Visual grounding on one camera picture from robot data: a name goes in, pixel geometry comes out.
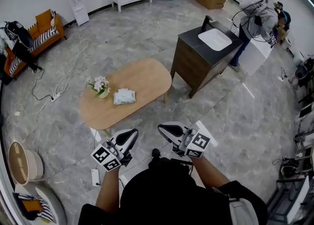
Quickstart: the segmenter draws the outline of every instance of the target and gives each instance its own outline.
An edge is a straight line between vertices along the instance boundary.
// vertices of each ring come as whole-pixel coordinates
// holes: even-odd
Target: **electrical cable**
[[[235,22],[234,22],[234,18],[235,18],[235,16],[238,14],[238,13],[240,13],[240,12],[244,12],[247,8],[249,8],[250,6],[253,6],[253,5],[256,5],[256,4],[259,4],[259,3],[261,3],[262,2],[262,0],[261,1],[259,1],[259,2],[257,2],[257,3],[255,3],[255,4],[251,4],[251,5],[248,5],[246,8],[244,8],[244,9],[242,9],[242,10],[240,10],[239,12],[237,12],[233,17],[232,17],[232,19],[231,19],[231,21],[232,21],[232,24],[236,27],[236,28],[240,28],[240,27],[238,27],[237,25],[235,25]]]
[[[284,78],[288,78],[290,77],[291,75],[293,75],[295,72],[297,71],[294,70],[293,72],[291,72],[289,75],[286,74],[286,71],[285,71],[285,68],[281,66],[281,78],[284,79]]]
[[[93,151],[95,150],[95,139],[96,139],[96,134],[97,134],[97,130],[95,130],[95,135],[94,135],[94,141],[93,141],[93,146],[94,146],[94,149],[93,149]]]
[[[122,180],[119,178],[119,181],[121,182],[121,184],[122,184],[122,187],[123,187],[123,189],[125,188],[125,185],[123,184],[123,182],[122,182]]]
[[[277,165],[279,162],[283,162],[283,160],[280,160],[280,159],[276,159],[276,160],[273,160],[272,164],[275,166]]]
[[[69,29],[70,27],[72,27],[72,25],[76,22],[76,20],[74,20],[70,25],[64,26],[63,30]]]
[[[234,18],[235,18],[235,16],[236,16],[238,13],[244,12],[248,7],[250,7],[250,6],[252,6],[252,5],[259,4],[259,3],[261,3],[261,2],[263,2],[263,1],[261,0],[260,2],[257,2],[257,3],[255,3],[255,4],[251,4],[251,5],[247,6],[246,8],[244,8],[243,10],[237,12],[237,13],[232,17],[233,26],[235,26],[235,27],[237,27],[237,28],[240,28],[240,27],[238,27],[237,25],[235,25],[235,22],[234,22]],[[252,13],[253,13],[257,8],[258,8],[258,7],[256,7],[256,8],[250,13],[249,19],[248,19],[243,25],[241,25],[241,26],[245,26],[245,25],[248,23],[248,29],[249,29],[249,27],[250,27],[250,19],[251,19],[253,16],[256,16],[256,15],[253,15],[253,16],[251,16],[251,15],[252,15]],[[258,38],[259,36],[253,37],[253,36],[251,35],[250,31],[249,31],[249,30],[247,30],[247,31],[249,32],[250,36],[251,36],[255,41],[257,41],[257,42],[268,42],[268,41],[259,41],[259,40],[256,40],[255,38]]]
[[[193,169],[194,169],[194,164],[192,164],[192,169],[191,169],[191,172],[190,172],[190,176],[192,175]]]
[[[26,115],[34,116],[34,115],[37,115],[39,112],[41,112],[41,111],[43,110],[43,108],[47,105],[48,102],[51,102],[51,100],[48,100],[48,101],[42,106],[42,108],[41,108],[38,112],[36,112],[36,113],[28,113],[28,112],[25,110],[24,106],[23,106],[21,103],[16,102],[15,100],[13,100],[13,101],[12,101],[12,105],[11,105],[10,115],[6,118],[6,124],[9,125],[9,124],[11,123],[11,121],[9,121],[9,119],[10,119],[13,115],[15,115],[14,109],[15,109],[15,107],[16,107],[17,105],[21,105],[21,106],[22,106],[22,109],[23,109],[23,111],[25,112]]]
[[[45,99],[46,97],[51,97],[51,100],[53,100],[53,97],[52,97],[50,94],[48,94],[48,95],[46,95],[46,96],[44,96],[43,98],[40,98],[40,99],[37,98],[37,97],[34,95],[34,89],[35,89],[35,87],[36,87],[36,85],[37,85],[37,81],[40,80],[40,79],[42,79],[42,77],[43,77],[43,75],[44,75],[44,73],[45,73],[45,70],[44,70],[44,69],[42,69],[42,70],[43,70],[43,73],[41,74],[41,76],[40,76],[39,78],[36,79],[35,85],[34,85],[33,89],[31,89],[31,94],[32,94],[38,101],[41,101],[41,100]]]
[[[83,38],[86,34],[92,34],[92,33],[90,33],[90,32],[86,33],[84,30],[79,30],[79,31],[78,31],[78,34],[76,35],[76,39],[81,39],[81,38]],[[43,77],[43,75],[44,75],[44,73],[45,73],[45,70],[43,70],[43,73],[42,73],[41,77],[39,77],[39,78],[36,79],[36,81],[35,81],[35,86],[32,88],[32,95],[33,95],[37,100],[39,100],[39,101],[43,100],[44,98],[46,98],[46,97],[48,97],[48,96],[50,96],[51,99],[48,100],[48,101],[42,106],[42,108],[41,108],[38,112],[36,112],[36,113],[28,113],[28,112],[25,110],[24,106],[23,106],[21,103],[16,102],[16,101],[12,101],[10,115],[9,115],[9,116],[7,117],[7,119],[6,119],[6,123],[7,123],[7,124],[10,124],[10,123],[11,123],[11,121],[9,121],[9,119],[10,119],[13,115],[15,115],[14,109],[15,109],[15,107],[16,107],[17,105],[21,105],[21,106],[22,106],[23,111],[26,113],[26,115],[37,115],[38,113],[40,113],[40,112],[43,110],[43,108],[47,105],[48,102],[53,102],[53,101],[56,100],[62,93],[64,93],[65,91],[67,91],[67,90],[71,87],[71,85],[72,85],[71,82],[68,82],[66,85],[65,85],[64,83],[62,83],[62,82],[63,82],[65,79],[67,79],[67,78],[69,77],[69,75],[71,74],[71,72],[75,69],[76,64],[77,64],[77,62],[78,62],[78,59],[79,59],[79,57],[80,57],[81,54],[84,54],[84,58],[83,58],[83,60],[82,60],[82,66],[81,66],[81,69],[79,70],[79,72],[75,73],[74,76],[76,77],[76,76],[80,75],[81,72],[83,71],[83,68],[84,68],[84,67],[83,67],[83,65],[84,65],[84,60],[85,60],[86,58],[91,58],[91,57],[92,57],[92,55],[88,55],[88,56],[87,56],[87,55],[85,54],[85,52],[86,52],[86,50],[88,49],[89,41],[92,39],[93,35],[92,35],[89,39],[85,39],[85,40],[83,40],[82,42],[80,42],[80,44],[82,44],[83,42],[87,41],[87,44],[86,44],[85,48],[84,48],[84,49],[79,53],[79,55],[77,56],[75,62],[73,63],[73,67],[72,67],[71,70],[68,72],[68,74],[65,76],[65,78],[63,78],[62,80],[60,80],[59,83],[56,85],[52,96],[49,94],[49,95],[46,95],[45,97],[43,97],[43,98],[41,98],[41,99],[38,99],[38,98],[33,94],[33,90],[34,90],[34,88],[35,88],[36,85],[37,85],[37,81],[40,80],[40,79],[42,79],[42,77]]]

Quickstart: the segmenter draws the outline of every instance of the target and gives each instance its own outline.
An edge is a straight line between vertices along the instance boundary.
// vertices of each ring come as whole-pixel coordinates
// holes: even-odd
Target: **striped cushion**
[[[53,213],[50,210],[48,203],[44,199],[41,199],[40,197],[29,196],[29,195],[24,195],[24,194],[19,194],[19,199],[23,199],[23,200],[35,200],[35,199],[37,199],[37,200],[39,200],[40,205],[43,207],[44,211],[38,212],[38,214],[37,214],[38,218],[42,218],[42,219],[45,219],[45,220],[50,221],[52,223],[55,223]]]
[[[34,46],[29,49],[28,51],[30,53],[32,53],[34,50],[36,50],[38,47],[40,47],[42,44],[44,44],[45,42],[47,42],[50,38],[52,38],[53,36],[59,34],[59,32],[57,31],[56,27],[52,27],[51,29],[49,29],[48,31],[46,31],[45,33],[42,33],[39,37],[37,37],[34,40]],[[16,71],[16,69],[18,68],[19,64],[22,62],[22,60],[20,60],[17,56],[14,58],[13,62],[11,62],[11,66],[10,66],[10,76],[12,76],[14,74],[14,72]]]
[[[27,30],[29,31],[32,27],[34,27],[37,23],[34,23],[32,26],[30,26]]]
[[[55,12],[55,11],[52,11],[52,10],[50,9],[50,14],[51,14],[51,19],[53,19],[54,16],[55,16],[55,14],[56,14],[56,12]]]

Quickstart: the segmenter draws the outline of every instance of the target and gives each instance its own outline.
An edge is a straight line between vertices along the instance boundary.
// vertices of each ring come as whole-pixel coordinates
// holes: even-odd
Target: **white pedestal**
[[[249,76],[251,76],[266,61],[272,51],[270,45],[265,42],[261,36],[255,39],[262,42],[251,39],[246,49],[239,57],[241,68]]]
[[[87,10],[82,0],[70,0],[70,2],[78,25],[81,26],[83,23],[89,22]]]

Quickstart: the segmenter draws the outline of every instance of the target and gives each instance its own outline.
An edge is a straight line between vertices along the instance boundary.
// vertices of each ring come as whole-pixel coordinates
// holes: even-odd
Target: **wooden coffee table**
[[[122,119],[136,112],[151,101],[164,95],[171,86],[169,71],[157,60],[151,58],[134,61],[113,74],[108,75],[110,94],[101,99],[91,88],[86,88],[79,101],[82,118],[86,124],[95,130],[107,130]],[[118,89],[127,88],[135,91],[136,101],[132,104],[115,105],[113,94]]]

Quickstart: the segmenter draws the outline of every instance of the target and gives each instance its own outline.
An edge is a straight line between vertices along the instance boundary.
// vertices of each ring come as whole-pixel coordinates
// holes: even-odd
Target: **faucet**
[[[212,18],[211,18],[209,15],[207,15],[207,16],[205,17],[204,22],[203,22],[203,25],[202,25],[202,32],[204,32],[204,31],[206,30],[206,25],[207,25],[207,24],[209,24],[209,25],[213,28],[213,26],[212,26],[211,23],[209,22],[210,20],[212,21]]]

